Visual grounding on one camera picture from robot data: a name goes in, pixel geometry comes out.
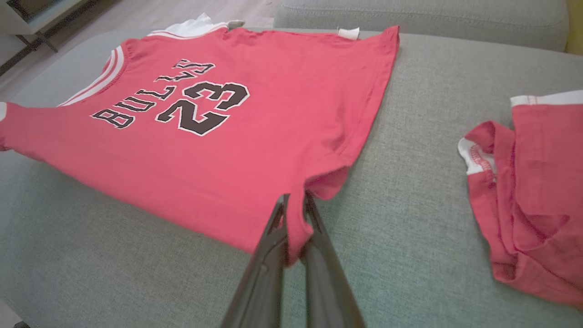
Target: gray fabric upholstery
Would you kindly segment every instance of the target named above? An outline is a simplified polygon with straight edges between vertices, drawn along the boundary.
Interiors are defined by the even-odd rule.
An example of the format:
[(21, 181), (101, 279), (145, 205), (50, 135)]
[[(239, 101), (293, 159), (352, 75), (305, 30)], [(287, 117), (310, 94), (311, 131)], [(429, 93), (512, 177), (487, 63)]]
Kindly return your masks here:
[(280, 0), (276, 28), (382, 31), (563, 51), (566, 0)]
[[(85, 42), (13, 101), (60, 103), (113, 47), (143, 35)], [(482, 121), (509, 125), (511, 96), (573, 89), (583, 57), (402, 35), (361, 157), (342, 191), (318, 202), (368, 327), (581, 327), (578, 311), (493, 281), (456, 150)], [(218, 327), (249, 258), (0, 153), (0, 298), (31, 327)], [(285, 328), (304, 326), (303, 274), (286, 271)]]

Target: red shirt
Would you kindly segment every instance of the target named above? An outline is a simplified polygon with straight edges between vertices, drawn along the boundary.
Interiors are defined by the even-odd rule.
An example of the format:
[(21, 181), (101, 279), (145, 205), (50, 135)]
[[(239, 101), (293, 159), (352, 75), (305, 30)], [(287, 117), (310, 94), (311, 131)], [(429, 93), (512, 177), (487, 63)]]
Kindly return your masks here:
[(398, 46), (398, 27), (356, 41), (225, 26), (154, 32), (123, 42), (63, 106), (1, 103), (0, 146), (247, 252), (291, 193), (294, 262), (312, 233), (304, 188), (324, 199), (340, 189)]

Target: red jersey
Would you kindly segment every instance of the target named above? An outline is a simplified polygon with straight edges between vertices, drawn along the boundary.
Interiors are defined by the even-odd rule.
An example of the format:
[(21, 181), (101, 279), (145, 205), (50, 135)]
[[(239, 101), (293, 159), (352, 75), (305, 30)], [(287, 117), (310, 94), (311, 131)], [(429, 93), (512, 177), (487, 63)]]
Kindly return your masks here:
[(458, 144), (494, 278), (583, 310), (583, 90), (511, 100)]
[(293, 262), (312, 232), (304, 189), (324, 199), (340, 189), (398, 46), (398, 27), (365, 40), (156, 31), (123, 42), (62, 106), (0, 103), (0, 147), (247, 252), (290, 193)]

